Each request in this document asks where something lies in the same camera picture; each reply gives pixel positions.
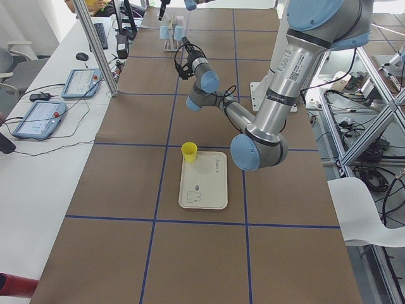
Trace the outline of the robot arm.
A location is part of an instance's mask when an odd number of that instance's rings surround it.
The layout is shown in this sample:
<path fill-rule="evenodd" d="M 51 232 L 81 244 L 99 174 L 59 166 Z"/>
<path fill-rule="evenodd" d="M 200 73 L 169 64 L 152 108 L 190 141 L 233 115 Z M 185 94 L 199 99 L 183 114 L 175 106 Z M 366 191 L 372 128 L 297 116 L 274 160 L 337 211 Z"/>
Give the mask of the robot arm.
<path fill-rule="evenodd" d="M 212 0 L 184 0 L 185 7 L 188 11 L 192 11 L 197 8 L 198 4 L 208 3 Z M 166 6 L 171 3 L 170 0 L 161 0 L 161 6 L 159 9 L 158 20 L 161 21 L 165 15 Z"/>
<path fill-rule="evenodd" d="M 282 127 L 320 56 L 326 51 L 356 49 L 370 39 L 373 1 L 289 1 L 284 11 L 287 43 L 255 115 L 219 89 L 217 73 L 203 52 L 182 38 L 187 69 L 180 65 L 176 69 L 183 79 L 196 77 L 186 105 L 194 111 L 217 107 L 239 128 L 230 152 L 242 170 L 284 161 L 289 149 Z"/>

